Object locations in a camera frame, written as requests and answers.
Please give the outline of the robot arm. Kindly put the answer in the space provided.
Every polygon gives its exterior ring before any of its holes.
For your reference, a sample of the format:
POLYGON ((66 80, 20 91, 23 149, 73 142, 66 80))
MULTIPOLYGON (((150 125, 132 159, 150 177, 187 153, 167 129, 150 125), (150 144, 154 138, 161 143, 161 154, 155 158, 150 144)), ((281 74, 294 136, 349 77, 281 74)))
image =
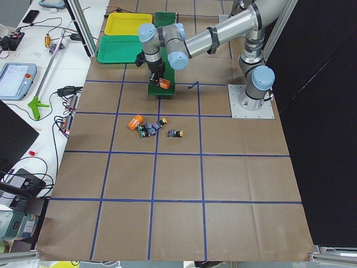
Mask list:
POLYGON ((239 66, 248 81, 245 98, 254 104, 263 103, 264 96, 271 89, 260 87, 255 81, 263 64, 264 30, 283 12, 287 1, 244 1, 244 9, 225 21, 207 27, 203 32, 187 39, 181 23, 156 27, 151 23, 139 26, 138 37, 142 51, 137 55, 135 64, 147 63, 152 73, 150 82, 159 86, 165 75, 166 67, 162 61, 161 47, 167 51, 171 68, 183 70, 189 60, 204 52, 215 54, 218 47, 240 35, 245 35, 244 50, 239 57, 239 66))

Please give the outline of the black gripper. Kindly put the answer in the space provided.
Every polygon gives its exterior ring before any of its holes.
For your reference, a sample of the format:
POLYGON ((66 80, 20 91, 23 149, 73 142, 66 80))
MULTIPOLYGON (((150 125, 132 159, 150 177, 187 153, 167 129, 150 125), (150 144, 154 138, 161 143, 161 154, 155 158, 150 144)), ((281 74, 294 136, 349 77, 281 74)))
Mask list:
POLYGON ((152 73, 149 82, 151 84, 158 84, 159 87, 164 88, 165 80, 163 78, 165 76, 165 63, 160 58, 155 62, 148 61, 147 65, 152 73))

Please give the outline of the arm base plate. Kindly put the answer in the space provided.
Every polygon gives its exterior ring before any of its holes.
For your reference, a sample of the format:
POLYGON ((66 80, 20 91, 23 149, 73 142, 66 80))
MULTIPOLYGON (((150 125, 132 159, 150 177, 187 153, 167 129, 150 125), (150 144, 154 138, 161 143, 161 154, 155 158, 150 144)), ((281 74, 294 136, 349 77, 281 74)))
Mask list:
POLYGON ((231 117, 233 119, 274 119, 269 92, 260 100, 246 95, 246 85, 228 84, 231 117))

